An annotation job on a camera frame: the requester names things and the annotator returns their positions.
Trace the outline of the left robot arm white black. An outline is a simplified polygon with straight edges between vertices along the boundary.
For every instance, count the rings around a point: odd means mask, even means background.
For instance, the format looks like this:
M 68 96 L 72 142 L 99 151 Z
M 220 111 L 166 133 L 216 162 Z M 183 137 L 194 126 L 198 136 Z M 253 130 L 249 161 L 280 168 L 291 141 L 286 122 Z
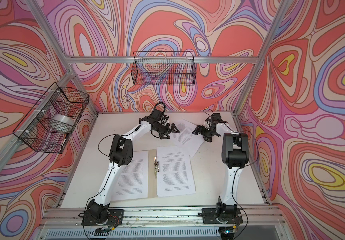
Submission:
M 139 124 L 127 133 L 113 136 L 108 155 L 112 165 L 108 169 L 97 194 L 87 200 L 83 212 L 85 217 L 89 216 L 100 222 L 108 217 L 107 209 L 114 193 L 115 184 L 133 158 L 133 142 L 145 134 L 153 132 L 158 133 L 157 138 L 165 140 L 170 138 L 169 134 L 180 131 L 175 124 L 163 124 L 159 120 L 145 117 L 139 120 Z

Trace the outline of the printed paper sheet front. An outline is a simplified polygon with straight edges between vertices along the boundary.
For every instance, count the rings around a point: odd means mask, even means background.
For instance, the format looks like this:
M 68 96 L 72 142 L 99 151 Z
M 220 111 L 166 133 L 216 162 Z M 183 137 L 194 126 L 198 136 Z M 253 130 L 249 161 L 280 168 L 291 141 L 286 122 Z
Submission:
M 190 157 L 179 147 L 156 148 L 159 172 L 157 196 L 172 197 L 196 193 Z

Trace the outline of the printed paper sheet back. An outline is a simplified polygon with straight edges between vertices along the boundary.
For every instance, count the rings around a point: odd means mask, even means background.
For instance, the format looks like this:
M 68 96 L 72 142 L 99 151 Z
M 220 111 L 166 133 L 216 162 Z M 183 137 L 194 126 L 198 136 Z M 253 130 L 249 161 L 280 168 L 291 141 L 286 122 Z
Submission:
M 193 157 L 204 143 L 203 136 L 194 135 L 192 132 L 196 129 L 196 125 L 186 120 L 177 121 L 175 126 L 178 128 L 179 133 L 171 133 L 171 139 L 185 153 Z

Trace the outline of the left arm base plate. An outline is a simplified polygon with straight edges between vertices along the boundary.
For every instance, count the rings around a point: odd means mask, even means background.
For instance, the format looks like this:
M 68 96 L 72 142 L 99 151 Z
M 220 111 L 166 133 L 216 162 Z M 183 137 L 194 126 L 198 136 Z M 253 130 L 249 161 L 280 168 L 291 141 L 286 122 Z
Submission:
M 117 227 L 122 224 L 124 210 L 123 209 L 107 209 L 103 208 L 94 213 L 91 209 L 83 213 L 79 213 L 78 217 L 82 218 L 83 226 L 109 226 Z

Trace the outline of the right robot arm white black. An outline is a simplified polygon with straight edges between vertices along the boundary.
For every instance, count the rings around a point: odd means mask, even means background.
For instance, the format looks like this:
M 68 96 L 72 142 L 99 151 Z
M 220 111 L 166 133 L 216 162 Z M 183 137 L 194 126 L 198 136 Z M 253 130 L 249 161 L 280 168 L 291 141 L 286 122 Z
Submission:
M 236 215 L 239 208 L 236 193 L 242 170 L 249 163 L 248 136 L 243 131 L 233 130 L 226 121 L 215 121 L 207 127 L 198 125 L 192 132 L 193 135 L 202 135 L 206 142 L 211 143 L 212 137 L 222 138 L 221 160 L 225 166 L 223 189 L 218 202 L 216 213 Z

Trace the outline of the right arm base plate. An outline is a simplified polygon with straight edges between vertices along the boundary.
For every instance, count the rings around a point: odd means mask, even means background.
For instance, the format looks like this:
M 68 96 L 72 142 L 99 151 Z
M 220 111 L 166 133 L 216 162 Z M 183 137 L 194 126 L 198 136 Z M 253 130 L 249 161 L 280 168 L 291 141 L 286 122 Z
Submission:
M 205 225 L 210 224 L 234 224 L 239 226 L 243 223 L 240 208 L 237 205 L 225 205 L 215 208 L 202 208 L 198 216 L 202 218 Z

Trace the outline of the metal folder fastener clip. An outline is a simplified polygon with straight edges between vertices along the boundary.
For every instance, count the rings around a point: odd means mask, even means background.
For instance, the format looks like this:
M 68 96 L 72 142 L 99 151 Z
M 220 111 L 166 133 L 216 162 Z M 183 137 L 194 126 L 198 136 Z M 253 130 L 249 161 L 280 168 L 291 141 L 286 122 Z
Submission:
M 159 173 L 159 161 L 157 159 L 157 156 L 155 156 L 154 157 L 154 175 L 156 179 L 157 179 L 158 173 Z

